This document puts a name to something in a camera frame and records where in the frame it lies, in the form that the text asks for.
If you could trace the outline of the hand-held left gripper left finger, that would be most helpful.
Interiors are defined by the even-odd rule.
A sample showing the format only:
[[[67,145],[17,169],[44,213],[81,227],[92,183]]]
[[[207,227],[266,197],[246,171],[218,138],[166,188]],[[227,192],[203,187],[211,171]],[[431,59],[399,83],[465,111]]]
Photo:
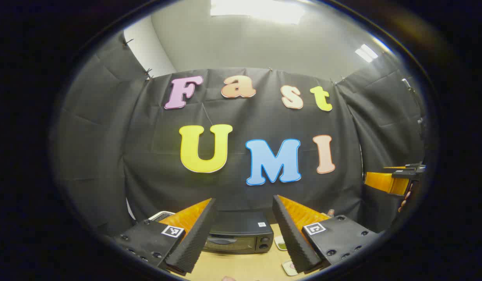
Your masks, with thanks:
[[[206,199],[164,219],[138,222],[113,240],[127,255],[149,267],[191,273],[216,214],[216,200]]]

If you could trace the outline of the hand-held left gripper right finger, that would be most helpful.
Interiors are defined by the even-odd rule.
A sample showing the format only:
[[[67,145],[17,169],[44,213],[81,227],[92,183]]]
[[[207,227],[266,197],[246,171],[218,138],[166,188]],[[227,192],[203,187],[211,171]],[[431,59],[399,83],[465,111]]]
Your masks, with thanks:
[[[382,236],[344,215],[331,217],[278,194],[272,210],[298,273],[337,267]]]

